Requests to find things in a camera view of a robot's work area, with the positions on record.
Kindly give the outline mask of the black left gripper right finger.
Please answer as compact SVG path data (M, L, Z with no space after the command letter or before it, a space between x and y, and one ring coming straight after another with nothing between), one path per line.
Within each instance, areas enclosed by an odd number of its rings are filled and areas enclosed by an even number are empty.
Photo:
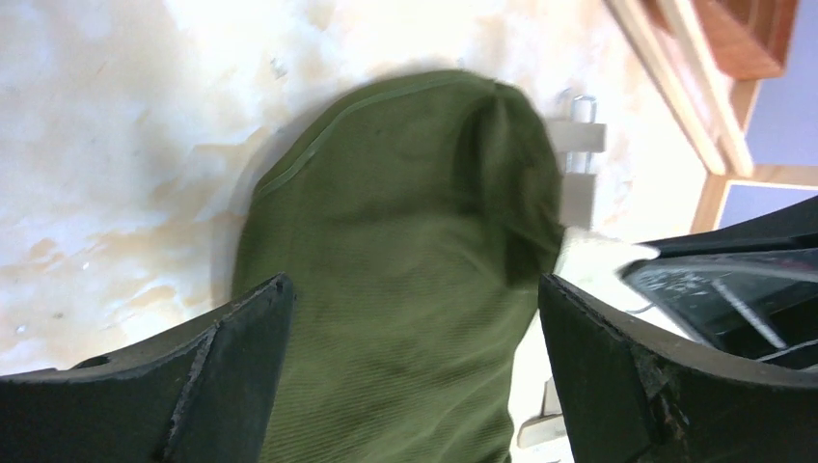
M733 356L555 275L538 308L578 462L813 462L817 377Z

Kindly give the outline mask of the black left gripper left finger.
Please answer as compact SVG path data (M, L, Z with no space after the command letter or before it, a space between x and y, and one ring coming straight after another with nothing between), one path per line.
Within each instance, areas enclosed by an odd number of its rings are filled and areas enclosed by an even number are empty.
M73 368L1 379L5 462L256 462L296 307L276 275Z

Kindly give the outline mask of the green underwear with cream waistband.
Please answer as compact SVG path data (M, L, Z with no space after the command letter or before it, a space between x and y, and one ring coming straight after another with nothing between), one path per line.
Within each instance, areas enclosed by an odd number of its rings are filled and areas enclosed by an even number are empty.
M264 462L507 462L561 175L518 88L463 70L329 106L258 182L232 276L297 308Z

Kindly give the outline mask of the beige clip hanger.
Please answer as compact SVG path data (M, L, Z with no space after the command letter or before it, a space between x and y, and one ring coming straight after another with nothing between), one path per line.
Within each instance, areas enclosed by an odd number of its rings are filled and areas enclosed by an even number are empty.
M594 222L596 174L593 156L606 150L607 126L598 123L598 101L593 95L567 89L558 104L568 108L563 119L545 122L554 151L564 161L560 220L567 226L590 229ZM544 383L539 415L524 422L518 433L519 449L534 449L566 435L556 381Z

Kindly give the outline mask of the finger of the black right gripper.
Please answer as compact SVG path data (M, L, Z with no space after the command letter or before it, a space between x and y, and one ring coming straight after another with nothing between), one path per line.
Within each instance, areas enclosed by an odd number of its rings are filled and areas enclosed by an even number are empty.
M817 200L654 242L624 283L693 340L783 368L817 369Z

